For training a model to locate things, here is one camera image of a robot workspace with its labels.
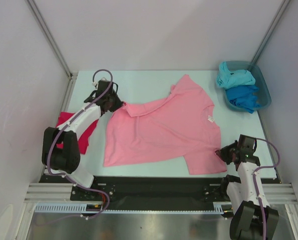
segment light blue cloth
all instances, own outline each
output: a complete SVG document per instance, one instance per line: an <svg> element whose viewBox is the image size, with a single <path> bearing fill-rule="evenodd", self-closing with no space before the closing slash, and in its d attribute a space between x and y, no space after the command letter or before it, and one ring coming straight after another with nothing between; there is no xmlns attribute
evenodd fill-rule
<svg viewBox="0 0 298 240"><path fill-rule="evenodd" d="M249 113L253 113L254 108L261 107L261 105L257 103L258 97L253 95L253 93L257 91L259 91L259 88L256 86L242 85L227 89L225 93L230 103L244 108Z"/></svg>
<svg viewBox="0 0 298 240"><path fill-rule="evenodd" d="M219 65L219 75L216 83L220 88L233 88L239 85L254 85L255 79L247 70L229 71L224 61Z"/></svg>

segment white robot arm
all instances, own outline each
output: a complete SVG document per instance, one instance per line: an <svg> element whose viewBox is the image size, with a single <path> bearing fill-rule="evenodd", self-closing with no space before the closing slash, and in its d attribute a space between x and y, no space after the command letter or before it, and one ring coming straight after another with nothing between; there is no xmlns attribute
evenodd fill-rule
<svg viewBox="0 0 298 240"><path fill-rule="evenodd" d="M257 172L260 161L253 155L256 147L256 138L240 135L239 141L216 151L224 162L235 164L239 175L227 175L221 183L221 192L231 201L234 213L230 225L232 240L271 240L278 223L279 214L270 208Z"/></svg>
<svg viewBox="0 0 298 240"><path fill-rule="evenodd" d="M75 113L57 128L48 127L43 138L42 162L47 165L49 157L51 169L61 173L62 176L68 175L70 179L85 188L91 187L94 176L80 164L78 140L90 124L99 119L105 112L114 112L123 105L117 96L118 85L116 83L110 84L103 78L96 85L97 89L84 101L81 111ZM52 149L51 145L54 144L58 134L60 136L56 144L63 143L63 148L58 148L55 145L51 151L51 156L49 156L50 149Z"/></svg>

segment purple cable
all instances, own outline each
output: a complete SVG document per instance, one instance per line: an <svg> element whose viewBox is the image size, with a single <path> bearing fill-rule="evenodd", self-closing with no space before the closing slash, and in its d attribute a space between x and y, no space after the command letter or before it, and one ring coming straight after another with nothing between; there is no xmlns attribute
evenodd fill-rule
<svg viewBox="0 0 298 240"><path fill-rule="evenodd" d="M70 121L69 124L73 123L85 110L87 110L91 105L93 105L97 100L99 100L101 97L103 97L107 91L110 89L112 83L113 83L113 76L112 76L112 73L106 69L100 69L100 70L97 70L94 74L93 74L93 81L94 81L94 77L95 75L98 73L98 72L107 72L110 77L111 77L111 80L110 80L110 83L108 85L108 87L104 90L103 93L101 93L97 98L95 98L89 105L87 105L85 107L85 109L82 109L80 110ZM62 173L52 173L51 171L51 166L50 166L50 163L51 163L51 155L52 155L52 152L54 150L54 147L60 137L60 135L64 132L64 130L69 126L69 124L66 124L59 132L58 134L55 136L52 144L51 144L51 147L50 147L50 151L49 151L49 154L48 154L48 158L47 158L47 169L48 169L48 172L51 176L64 176L65 174L62 174ZM71 183L73 184L77 184L76 182L74 182L71 178L69 178L68 176L66 176L66 179L69 180ZM105 207L100 210L98 213L96 213L95 215L91 216L91 217L88 217L88 219L94 219L96 218L100 213L102 213L103 211L105 211L108 206L109 206L109 203L110 203L110 197L107 195L106 192L104 191L101 191L101 190L96 190L96 189L91 189L91 188L87 188L87 187L84 187L84 186L81 186L79 184L77 184L78 187L84 189L84 190L88 190L88 191L92 191L92 192L96 192L96 193L100 193L100 194L104 194L105 197L107 198L107 204L105 205ZM52 223L56 223L57 221L60 221L60 220L63 220L63 219L67 219L67 218L70 218L70 217L80 217L81 215L77 215L77 214L72 214L72 215L67 215L67 216L64 216L64 217L61 217L59 219L56 219L56 220L53 220L53 221L50 221L50 222L47 222L47 223L44 223L42 225L39 225L39 226L45 226L45 225L48 225L48 224L52 224Z"/></svg>
<svg viewBox="0 0 298 240"><path fill-rule="evenodd" d="M261 139L261 138L256 138L257 140L260 141L264 141L266 143L268 143L269 145L271 145L273 147L273 149L275 150L275 152L277 153L277 157L278 157L278 161L276 164L272 165L272 166L260 166L258 168L256 168L253 172L253 183L254 183L254 187L255 187L255 191L257 193L257 196L260 195L260 191L259 191L259 187L258 187L258 183L257 183L257 179L256 179L256 172L259 171L260 169L271 169L271 168L275 168L280 164L280 154L278 149L275 147L275 145L271 142L269 142L268 140L265 139ZM267 235L267 228L266 228L266 219L265 219L265 212L264 212L264 207L263 207L263 203L262 203L262 199L260 197L258 197L258 201L259 201L259 205L260 205L260 209L261 209L261 214L262 214L262 239L266 240L266 235Z"/></svg>

